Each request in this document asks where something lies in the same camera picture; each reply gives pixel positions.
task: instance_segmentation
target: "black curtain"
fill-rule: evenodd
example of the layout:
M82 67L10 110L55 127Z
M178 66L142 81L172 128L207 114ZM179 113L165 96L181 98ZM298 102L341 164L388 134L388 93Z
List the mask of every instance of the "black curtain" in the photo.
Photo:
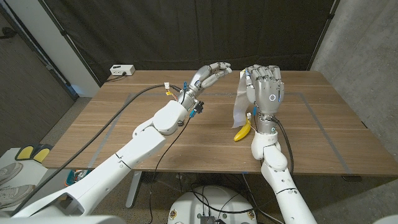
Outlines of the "black curtain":
M45 1L101 83L113 64L197 70L229 62L305 70L327 1Z

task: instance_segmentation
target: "wire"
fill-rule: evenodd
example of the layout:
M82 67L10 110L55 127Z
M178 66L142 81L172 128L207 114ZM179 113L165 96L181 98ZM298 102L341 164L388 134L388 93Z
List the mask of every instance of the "wire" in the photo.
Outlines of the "wire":
M182 105L182 103L183 103L183 102L184 102L184 100L185 100L185 92L186 92L186 90L184 90L184 94L183 94L183 96L182 96L181 105Z
M188 126L189 121L191 120L191 117L188 118L187 123L185 124L184 128L182 129L182 131L180 132L180 134L178 134L178 136L174 139L174 141L171 143L171 145L166 149L166 151L163 153L162 157L159 159L159 161L156 164L156 168L154 171L154 175L152 176L152 180L150 182L150 187L149 187L149 212L150 212L150 222L149 224L151 224L154 221L154 216L152 214L152 206L150 204L150 199L152 198L152 184L154 183L154 179L155 179L155 175L156 175L156 171L157 168L161 162L161 160L163 159L164 155L166 155L167 151L169 151L169 149L173 146L173 144L176 142L176 140L180 137L180 135L184 132L185 128Z
M238 211L238 212L230 212L230 211L223 211L223 210L214 208L214 207L210 206L209 203L205 203L204 201L200 200L200 198L197 196L197 194L198 194L198 195L201 195L201 193L199 193L199 192L196 192L196 191L194 191L194 190L190 190L189 192L192 192L192 193L194 194L194 196L199 200L199 202L204 203L207 207L213 209L213 210L216 211L216 212L223 212L223 213L227 213L227 214L240 214L240 213L251 212L251 211L253 211L253 210L255 210L255 209L258 209L259 207L263 207L263 206L267 205L268 203L272 202L272 200L270 200L270 201L268 201L268 202L266 202L266 203L263 203L263 204L261 204L260 206L255 207L255 208L250 208L250 209L246 209L246 210Z
M251 198L253 199L253 202L254 202L255 206L257 206L256 200L254 199L253 193L252 193L251 190L250 190L248 181L247 181L246 178L244 177L244 174L242 174L242 177L243 177L244 182L246 183L246 186L248 187L248 190L249 190L249 192L250 192L250 194L251 194ZM260 208L257 208L257 209L258 209L263 215L265 215L267 218L270 218L272 221L276 221L276 222L278 222L278 223L284 224L283 222L279 221L278 219L276 219L276 218L274 218L274 217L268 215L266 212L262 211Z
M281 123L276 117L273 117L273 116L272 116L272 117L271 117L271 121L273 121L273 122L275 122L275 123L278 124L280 130L282 131L282 134L283 134L284 137L285 137L285 142L286 142L287 150L288 150L288 152L289 152L289 157L290 157L290 175L291 175L292 178L293 178L293 169L294 169L293 152L292 152L292 147L290 146L289 139L288 139L288 137L287 137L286 131L285 131L285 129L284 129L282 123Z
M126 72L123 72L121 76L118 76L116 78L112 78L110 80L106 80L105 82L115 82L115 81L119 81L122 77L125 77L127 75Z
M256 125L256 132L258 132L259 130L258 130L258 127L257 127L256 115L253 115L253 120L254 120L254 124Z
M180 91L181 89L177 86L170 85L173 89ZM83 152L111 123L112 121L119 116L119 114L131 103L133 102L139 95L145 93L148 90L164 87L164 84L150 86L144 90L141 90L139 93L134 95L130 100L128 100L118 112L116 112L113 117L92 137L79 151L77 151L71 158L69 158L62 166L60 166L54 173L52 173L47 179L45 179L41 184L36 186L36 188L18 205L18 207L12 212L11 216L18 213L22 207L35 195L45 184L47 184L52 178L54 178L61 170L63 170L72 160L74 160L81 152Z
M203 188L201 189L201 193L202 193L202 195L201 195L201 199L203 200L203 198L205 197L205 187L206 187L206 185L204 185L203 186ZM202 204L203 205L203 216L205 216L205 204Z
M225 207L225 205L226 205L230 200L232 200L233 198L235 198L235 197L238 196L238 195L239 195L239 193L237 193L236 195L234 195L233 197L231 197L227 202L225 202L225 204L222 206L221 210ZM218 214L217 220L220 219L220 215L221 215L221 212Z

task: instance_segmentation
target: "banana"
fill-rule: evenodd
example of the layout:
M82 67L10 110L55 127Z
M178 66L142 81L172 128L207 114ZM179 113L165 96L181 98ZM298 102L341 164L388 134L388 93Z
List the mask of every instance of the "banana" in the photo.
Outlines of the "banana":
M249 134L251 129L251 122L246 118L246 124L241 128L241 130L235 135L234 141L239 141L247 134Z

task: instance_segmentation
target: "white robotic arm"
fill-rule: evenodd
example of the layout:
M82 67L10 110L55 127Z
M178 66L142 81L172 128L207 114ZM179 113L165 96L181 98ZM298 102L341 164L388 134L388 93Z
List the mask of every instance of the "white robotic arm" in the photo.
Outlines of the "white robotic arm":
M261 174L272 187L287 224L317 223L293 182L275 130L273 117L285 90L279 67L253 65L245 69L245 75L248 99L259 109L251 150L255 159L264 159Z
M221 62L199 69L187 89L182 90L178 101L170 101L153 118L140 124L133 132L133 139L118 152L84 179L30 204L12 218L89 215L136 164L165 145L164 135L173 134L177 130L177 123L184 120L188 110L193 108L191 117L196 112L200 113L203 102L196 97L219 77L231 73L229 66L230 64Z

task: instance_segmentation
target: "white box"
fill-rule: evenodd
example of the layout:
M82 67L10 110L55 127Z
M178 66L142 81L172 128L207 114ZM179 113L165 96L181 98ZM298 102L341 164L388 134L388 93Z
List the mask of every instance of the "white box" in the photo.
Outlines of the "white box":
M109 70L115 76L122 75L123 72L126 72L126 75L132 75L136 71L136 68L134 68L134 65L112 65Z

